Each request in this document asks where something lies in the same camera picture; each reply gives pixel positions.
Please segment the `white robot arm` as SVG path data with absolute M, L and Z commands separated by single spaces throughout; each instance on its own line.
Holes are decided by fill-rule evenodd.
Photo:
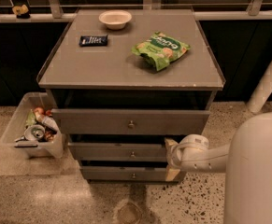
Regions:
M 206 137 L 165 139 L 166 179 L 224 173 L 223 224 L 272 224 L 272 112 L 246 120 L 229 145 L 210 149 Z

